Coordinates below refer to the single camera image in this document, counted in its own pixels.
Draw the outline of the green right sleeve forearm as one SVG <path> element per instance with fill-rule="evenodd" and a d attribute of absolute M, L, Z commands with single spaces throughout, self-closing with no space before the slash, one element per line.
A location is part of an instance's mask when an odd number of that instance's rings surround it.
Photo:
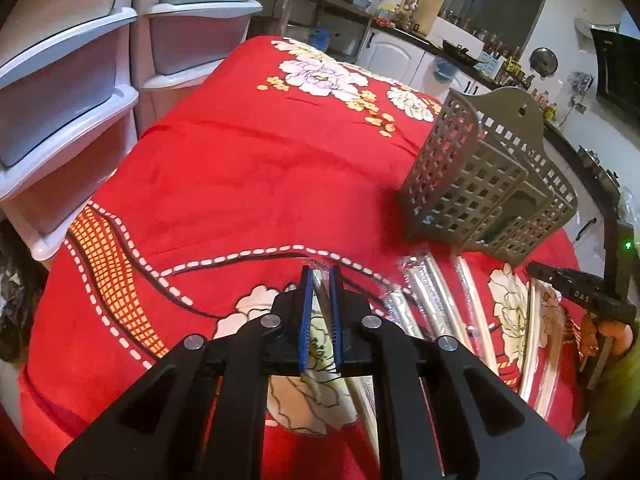
<path fill-rule="evenodd" d="M 639 325 L 634 342 L 618 361 L 606 362 L 588 396 L 588 422 L 580 455 L 588 479 L 639 477 Z"/>

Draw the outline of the right hand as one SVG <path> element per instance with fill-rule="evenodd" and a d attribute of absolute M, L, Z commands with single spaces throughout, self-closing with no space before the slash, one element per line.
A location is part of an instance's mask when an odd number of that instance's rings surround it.
<path fill-rule="evenodd" d="M 598 336 L 612 339 L 612 347 L 608 364 L 621 359 L 634 342 L 634 333 L 629 325 L 617 321 L 594 322 L 594 318 L 586 313 L 580 323 L 580 346 L 582 356 L 595 356 L 599 350 Z"/>

